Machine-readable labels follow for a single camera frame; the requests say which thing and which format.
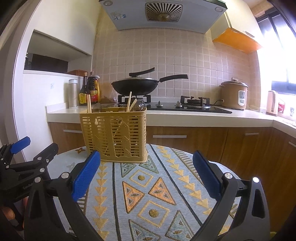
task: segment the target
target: soy sauce bottle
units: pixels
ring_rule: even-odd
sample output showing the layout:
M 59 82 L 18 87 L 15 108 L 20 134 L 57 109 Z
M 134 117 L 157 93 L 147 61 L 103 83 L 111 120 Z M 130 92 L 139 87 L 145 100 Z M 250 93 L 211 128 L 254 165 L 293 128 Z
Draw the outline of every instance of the soy sauce bottle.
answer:
M 82 84 L 82 88 L 79 92 L 79 105 L 87 105 L 87 98 L 86 95 L 90 94 L 90 90 L 88 87 L 88 83 L 87 83 L 87 72 L 84 73 L 84 77 L 83 77 L 83 84 Z
M 98 77 L 94 75 L 93 71 L 88 78 L 88 85 L 91 93 L 91 104 L 96 104 L 99 101 Z

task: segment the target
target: yellow plastic basket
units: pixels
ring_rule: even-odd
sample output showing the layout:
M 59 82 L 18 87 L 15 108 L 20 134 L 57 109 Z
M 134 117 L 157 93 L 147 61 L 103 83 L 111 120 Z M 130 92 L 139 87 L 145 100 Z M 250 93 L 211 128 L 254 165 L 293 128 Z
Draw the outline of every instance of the yellow plastic basket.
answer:
M 146 162 L 146 108 L 134 110 L 126 112 L 126 107 L 111 107 L 101 112 L 82 111 L 80 124 L 88 153 L 99 151 L 102 161 Z

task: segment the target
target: chopstick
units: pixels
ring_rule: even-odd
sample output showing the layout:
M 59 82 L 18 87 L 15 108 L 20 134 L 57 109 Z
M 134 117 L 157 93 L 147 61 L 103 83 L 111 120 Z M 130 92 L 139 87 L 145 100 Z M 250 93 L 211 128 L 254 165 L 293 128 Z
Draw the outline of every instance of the chopstick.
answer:
M 91 113 L 91 95 L 87 95 L 87 109 Z
M 130 95 L 128 97 L 128 105 L 126 106 L 126 112 L 128 112 L 129 110 L 129 105 L 131 104 L 131 92 L 130 92 Z
M 133 101 L 133 103 L 131 104 L 130 108 L 128 109 L 128 112 L 131 111 L 131 109 L 132 109 L 133 106 L 136 104 L 136 102 L 137 102 L 137 99 L 135 99 L 135 100 Z

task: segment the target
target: patterned tablecloth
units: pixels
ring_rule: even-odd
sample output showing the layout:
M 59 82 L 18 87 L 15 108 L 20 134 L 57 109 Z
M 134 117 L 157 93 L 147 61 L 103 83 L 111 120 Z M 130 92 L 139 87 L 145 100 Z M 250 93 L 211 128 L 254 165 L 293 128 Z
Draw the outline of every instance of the patterned tablecloth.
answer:
M 78 201 L 104 240 L 187 241 L 216 203 L 193 167 L 192 154 L 149 144 L 147 150 L 148 160 L 143 164 L 101 162 L 87 193 Z M 48 165 L 51 178 L 71 172 L 86 158 L 85 147 L 57 155 Z M 58 199 L 55 203 L 65 229 L 73 232 Z M 221 233 L 229 229 L 238 203 L 236 198 Z

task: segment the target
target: metal canister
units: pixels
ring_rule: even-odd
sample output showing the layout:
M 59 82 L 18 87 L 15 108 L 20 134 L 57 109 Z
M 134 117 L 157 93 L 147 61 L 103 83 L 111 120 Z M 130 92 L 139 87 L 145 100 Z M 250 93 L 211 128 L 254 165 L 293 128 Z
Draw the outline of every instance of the metal canister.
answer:
M 76 108 L 79 103 L 77 79 L 69 80 L 68 90 L 69 90 L 69 108 Z

